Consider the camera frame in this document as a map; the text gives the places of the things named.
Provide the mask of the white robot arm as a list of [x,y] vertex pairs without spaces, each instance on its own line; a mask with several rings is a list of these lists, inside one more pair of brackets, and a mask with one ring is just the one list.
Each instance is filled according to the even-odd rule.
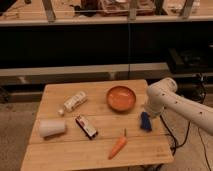
[[169,108],[213,136],[213,108],[177,95],[177,88],[176,81],[169,77],[150,84],[145,111],[155,118]]

